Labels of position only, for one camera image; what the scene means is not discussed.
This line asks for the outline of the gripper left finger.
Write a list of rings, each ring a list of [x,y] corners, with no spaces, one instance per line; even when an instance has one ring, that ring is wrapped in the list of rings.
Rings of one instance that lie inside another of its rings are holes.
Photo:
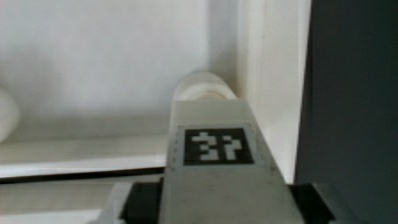
[[[128,182],[119,182],[113,184],[105,207],[90,224],[126,224],[121,214],[131,193],[131,187],[133,184]]]

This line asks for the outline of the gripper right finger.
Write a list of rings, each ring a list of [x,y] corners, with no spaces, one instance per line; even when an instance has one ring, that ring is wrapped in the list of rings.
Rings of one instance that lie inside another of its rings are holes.
[[[336,188],[305,183],[289,186],[304,224],[368,224],[353,214]]]

